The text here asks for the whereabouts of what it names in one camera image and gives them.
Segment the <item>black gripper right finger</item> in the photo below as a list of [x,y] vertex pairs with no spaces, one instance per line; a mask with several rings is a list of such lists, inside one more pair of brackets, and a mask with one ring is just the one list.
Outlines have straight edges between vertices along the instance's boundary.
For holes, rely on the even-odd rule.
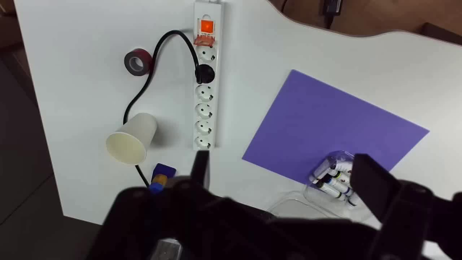
[[371,155],[358,153],[354,157],[351,184],[383,226],[429,228],[433,192],[396,179]]

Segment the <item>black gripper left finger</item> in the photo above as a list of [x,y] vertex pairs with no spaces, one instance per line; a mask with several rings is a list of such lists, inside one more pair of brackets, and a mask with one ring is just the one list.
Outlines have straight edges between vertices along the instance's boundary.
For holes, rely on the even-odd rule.
[[210,186],[210,151],[208,150],[198,150],[194,166],[191,170],[191,179],[201,184],[202,187]]

